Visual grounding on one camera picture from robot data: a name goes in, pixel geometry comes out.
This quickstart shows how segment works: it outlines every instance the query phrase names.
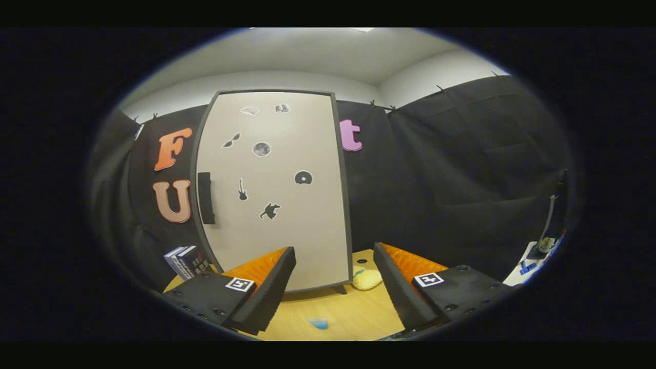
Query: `yellow sponge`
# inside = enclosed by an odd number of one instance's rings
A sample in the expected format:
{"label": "yellow sponge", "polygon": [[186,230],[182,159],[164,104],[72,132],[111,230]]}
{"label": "yellow sponge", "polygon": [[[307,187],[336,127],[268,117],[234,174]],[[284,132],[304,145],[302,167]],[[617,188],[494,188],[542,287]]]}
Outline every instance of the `yellow sponge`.
{"label": "yellow sponge", "polygon": [[382,282],[382,276],[379,271],[367,269],[353,277],[353,287],[359,290],[370,290]]}
{"label": "yellow sponge", "polygon": [[353,266],[353,276],[358,275],[359,272],[364,271],[365,267],[361,267],[359,265],[354,265]]}

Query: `letter f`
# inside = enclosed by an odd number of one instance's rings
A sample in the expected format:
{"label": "letter f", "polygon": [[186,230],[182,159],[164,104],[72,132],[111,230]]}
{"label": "letter f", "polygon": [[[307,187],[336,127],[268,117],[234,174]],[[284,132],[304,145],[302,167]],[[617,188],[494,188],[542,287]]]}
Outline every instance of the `letter f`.
{"label": "letter f", "polygon": [[182,139],[184,137],[188,139],[192,136],[192,129],[185,128],[177,132],[169,133],[168,135],[162,136],[159,141],[159,159],[157,164],[155,164],[155,170],[161,171],[168,167],[172,167],[175,164],[175,159],[172,157],[172,153],[178,155],[182,151]]}

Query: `peach letter u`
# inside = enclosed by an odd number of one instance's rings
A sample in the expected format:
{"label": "peach letter u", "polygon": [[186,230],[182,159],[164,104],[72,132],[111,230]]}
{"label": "peach letter u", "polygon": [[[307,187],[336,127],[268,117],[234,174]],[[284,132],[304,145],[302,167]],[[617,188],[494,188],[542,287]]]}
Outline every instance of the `peach letter u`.
{"label": "peach letter u", "polygon": [[189,206],[189,194],[187,191],[189,187],[191,187],[191,182],[186,179],[181,179],[173,183],[173,188],[178,191],[178,203],[180,204],[180,211],[176,213],[171,210],[169,205],[169,197],[167,195],[167,190],[169,189],[168,182],[157,182],[153,184],[157,207],[164,219],[173,223],[184,223],[189,220],[191,217],[191,207]]}

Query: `guitar sticker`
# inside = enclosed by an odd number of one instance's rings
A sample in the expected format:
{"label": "guitar sticker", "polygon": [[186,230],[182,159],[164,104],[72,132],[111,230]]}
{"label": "guitar sticker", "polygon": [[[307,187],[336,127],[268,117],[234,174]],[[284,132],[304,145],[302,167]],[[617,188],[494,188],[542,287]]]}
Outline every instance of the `guitar sticker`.
{"label": "guitar sticker", "polygon": [[248,196],[246,196],[246,191],[244,191],[241,178],[239,179],[239,199],[241,201],[248,200]]}

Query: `stack of books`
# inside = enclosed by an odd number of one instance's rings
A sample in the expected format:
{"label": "stack of books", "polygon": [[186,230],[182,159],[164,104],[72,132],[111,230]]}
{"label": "stack of books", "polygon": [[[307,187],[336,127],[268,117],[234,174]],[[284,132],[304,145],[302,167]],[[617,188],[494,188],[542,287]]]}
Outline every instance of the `stack of books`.
{"label": "stack of books", "polygon": [[196,246],[180,246],[164,255],[164,259],[184,280],[192,279],[210,269],[205,254]]}

